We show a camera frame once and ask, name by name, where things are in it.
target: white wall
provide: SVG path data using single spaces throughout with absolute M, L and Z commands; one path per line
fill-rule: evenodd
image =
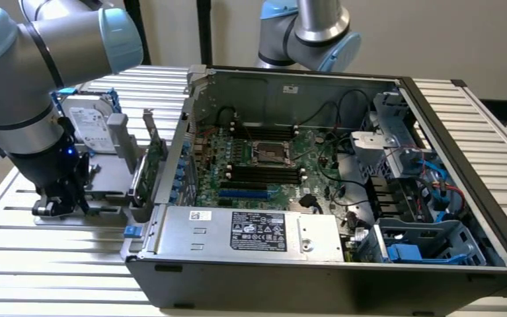
M 152 61 L 200 62 L 194 0 L 140 0 Z M 212 0 L 214 63 L 252 66 L 261 0 Z M 463 79 L 507 97 L 507 0 L 341 0 L 362 45 L 348 72 Z

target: robotic arm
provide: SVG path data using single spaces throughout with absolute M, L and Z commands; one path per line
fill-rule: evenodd
M 120 9 L 90 11 L 73 0 L 19 4 L 25 24 L 0 9 L 0 148 L 41 195 L 34 215 L 63 215 L 75 206 L 86 212 L 88 157 L 49 92 L 138 65 L 141 41 Z
M 360 46 L 338 0 L 265 0 L 257 67 L 344 71 Z

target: power supply label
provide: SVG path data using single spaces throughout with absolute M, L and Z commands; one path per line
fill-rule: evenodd
M 233 250 L 286 252 L 284 214 L 232 212 L 230 229 Z

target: sticker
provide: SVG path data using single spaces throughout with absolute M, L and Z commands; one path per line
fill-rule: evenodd
M 285 94 L 297 94 L 297 86 L 282 86 L 281 91 Z
M 230 229 L 233 250 L 286 252 L 284 214 L 232 212 Z
M 69 115 L 82 143 L 96 152 L 116 152 L 102 114 L 96 109 L 70 108 Z
M 188 216 L 188 220 L 212 220 L 212 212 L 209 210 L 190 210 L 190 215 Z

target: metal rail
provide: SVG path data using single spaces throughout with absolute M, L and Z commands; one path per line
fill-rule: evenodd
M 507 213 L 507 142 L 448 81 L 419 80 L 417 86 Z M 144 108 L 154 109 L 154 124 L 169 141 L 185 98 L 185 69 L 137 67 L 82 89 L 110 87 L 121 96 L 138 144 L 149 142 L 138 120 Z M 150 306 L 118 256 L 124 228 L 113 223 L 39 228 L 29 214 L 35 199 L 31 184 L 13 169 L 0 185 L 0 316 L 250 315 Z M 487 297 L 449 316 L 507 317 L 507 299 Z

